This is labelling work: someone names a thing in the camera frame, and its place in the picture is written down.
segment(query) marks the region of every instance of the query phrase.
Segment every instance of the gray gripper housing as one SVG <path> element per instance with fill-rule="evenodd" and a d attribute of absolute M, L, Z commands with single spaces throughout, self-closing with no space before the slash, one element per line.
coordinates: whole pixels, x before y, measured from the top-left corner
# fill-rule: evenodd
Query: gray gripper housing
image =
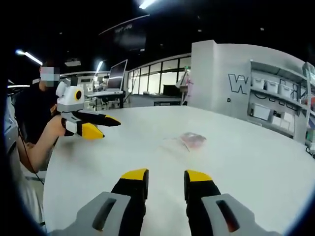
<path fill-rule="evenodd" d="M 203 197 L 201 200 L 208 213 L 213 236 L 281 236 L 257 225 L 254 213 L 229 194 Z M 225 214 L 235 220 L 237 229 L 234 232 L 229 231 L 222 208 L 225 208 Z"/>
<path fill-rule="evenodd" d="M 55 230 L 53 236 L 118 236 L 125 209 L 131 197 L 102 192 L 78 213 L 75 222 L 64 230 Z"/>

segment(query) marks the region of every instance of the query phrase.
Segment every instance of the cable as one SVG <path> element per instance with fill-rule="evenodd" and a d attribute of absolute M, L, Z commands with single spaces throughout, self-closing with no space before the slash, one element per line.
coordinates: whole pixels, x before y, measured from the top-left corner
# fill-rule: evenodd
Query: cable
<path fill-rule="evenodd" d="M 133 74 L 133 76 L 132 76 L 132 80 L 133 80 L 133 78 L 134 77 L 136 77 L 137 78 L 137 76 L 138 76 L 138 74 L 139 74 L 139 67 L 138 68 L 136 68 L 136 70 L 137 70 L 137 75 L 136 76 L 134 76 L 134 74 Z M 132 94 L 132 92 L 133 92 L 133 88 L 134 88 L 134 86 L 135 86 L 135 84 L 136 84 L 136 80 L 134 80 L 134 82 L 133 82 L 133 85 L 132 85 L 132 88 L 131 88 L 131 92 L 128 94 L 128 96 L 125 98 L 125 100 L 124 100 L 124 102 L 123 102 L 123 104 L 127 101 L 127 99 L 129 98 L 129 96 Z"/>
<path fill-rule="evenodd" d="M 25 142 L 24 142 L 24 139 L 23 139 L 23 137 L 22 137 L 21 130 L 20 130 L 19 127 L 18 127 L 18 131 L 19 131 L 19 135 L 20 135 L 20 137 L 21 137 L 21 139 L 22 139 L 22 143 L 23 143 L 23 146 L 24 146 L 24 151 L 25 151 L 26 157 L 28 158 L 28 161 L 29 161 L 29 164 L 30 164 L 30 166 L 31 166 L 31 169 L 33 170 L 33 173 L 36 175 L 36 177 L 38 178 L 38 180 L 44 185 L 43 181 L 41 181 L 40 177 L 37 175 L 37 173 L 35 172 L 35 170 L 34 170 L 32 164 L 31 164 L 31 161 L 30 161 L 28 152 L 26 151 Z"/>

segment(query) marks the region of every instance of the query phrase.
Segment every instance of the round table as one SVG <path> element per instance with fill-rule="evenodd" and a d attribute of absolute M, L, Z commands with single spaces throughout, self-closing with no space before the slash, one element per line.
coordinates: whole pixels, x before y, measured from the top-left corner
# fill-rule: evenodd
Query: round table
<path fill-rule="evenodd" d="M 122 122 L 99 126 L 100 140 L 61 137 L 45 180 L 47 230 L 65 229 L 78 210 L 122 174 L 149 169 L 149 193 L 141 235 L 189 236 L 184 171 L 209 174 L 255 214 L 268 231 L 285 233 L 307 207 L 315 187 L 315 162 L 305 147 L 271 130 L 186 106 L 102 111 Z M 177 140 L 185 132 L 206 137 L 188 151 Z"/>

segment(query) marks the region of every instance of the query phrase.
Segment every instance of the shelf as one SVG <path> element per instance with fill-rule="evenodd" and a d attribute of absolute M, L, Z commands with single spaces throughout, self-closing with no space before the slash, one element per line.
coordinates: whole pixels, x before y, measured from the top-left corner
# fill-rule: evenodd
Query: shelf
<path fill-rule="evenodd" d="M 287 136 L 289 138 L 293 138 L 293 136 L 294 136 L 293 132 L 291 132 L 291 131 L 289 131 L 287 129 L 283 129 L 280 126 L 277 126 L 277 125 L 274 125 L 272 123 L 269 123 L 269 122 L 267 122 L 267 121 L 265 121 L 263 119 L 259 119 L 259 118 L 251 117 L 251 116 L 248 116 L 248 119 L 252 123 L 259 123 L 259 124 L 262 125 L 262 127 L 270 129 L 270 130 L 273 130 L 273 131 L 275 131 L 277 133 L 280 133 L 282 135 L 285 135 L 285 136 Z"/>
<path fill-rule="evenodd" d="M 285 69 L 279 66 L 265 64 L 251 60 L 252 70 L 267 72 L 272 75 L 281 76 L 296 83 L 307 83 L 308 79 L 293 70 Z"/>
<path fill-rule="evenodd" d="M 285 101 L 285 102 L 288 102 L 292 105 L 295 105 L 301 109 L 304 109 L 304 110 L 307 110 L 308 107 L 306 105 L 303 105 L 303 104 L 300 104 L 298 103 L 297 101 L 293 100 L 293 99 L 290 99 L 288 97 L 285 97 L 281 94 L 278 94 L 278 93 L 274 93 L 274 92 L 269 92 L 267 90 L 264 90 L 264 89 L 259 89 L 259 88 L 254 88 L 254 87 L 251 87 L 251 91 L 254 91 L 254 92 L 257 92 L 257 93 L 262 93 L 262 94 L 265 94 L 265 95 L 268 95 L 268 96 L 271 96 L 271 97 L 274 97 L 274 98 L 277 98 L 279 100 L 282 100 L 282 101 Z"/>

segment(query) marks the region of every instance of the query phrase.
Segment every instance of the person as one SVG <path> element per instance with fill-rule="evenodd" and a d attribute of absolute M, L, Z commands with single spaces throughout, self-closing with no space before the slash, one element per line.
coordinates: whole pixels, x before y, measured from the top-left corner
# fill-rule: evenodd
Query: person
<path fill-rule="evenodd" d="M 20 193 L 25 208 L 38 224 L 42 224 L 44 222 L 42 202 L 39 201 L 34 187 L 23 175 L 20 163 L 30 172 L 37 173 L 57 138 L 65 134 L 65 129 L 62 126 L 61 116 L 54 116 L 45 125 L 36 144 L 27 146 L 21 136 L 18 123 L 14 119 L 14 110 L 9 97 L 7 98 L 4 114 L 4 138 L 7 156 L 9 157 L 13 173 L 13 181 Z"/>
<path fill-rule="evenodd" d="M 54 67 L 53 61 L 45 62 L 39 69 L 40 81 L 19 94 L 15 101 L 16 119 L 28 146 L 35 145 L 46 124 L 57 112 L 57 86 L 50 86 L 45 78 L 46 68 Z"/>

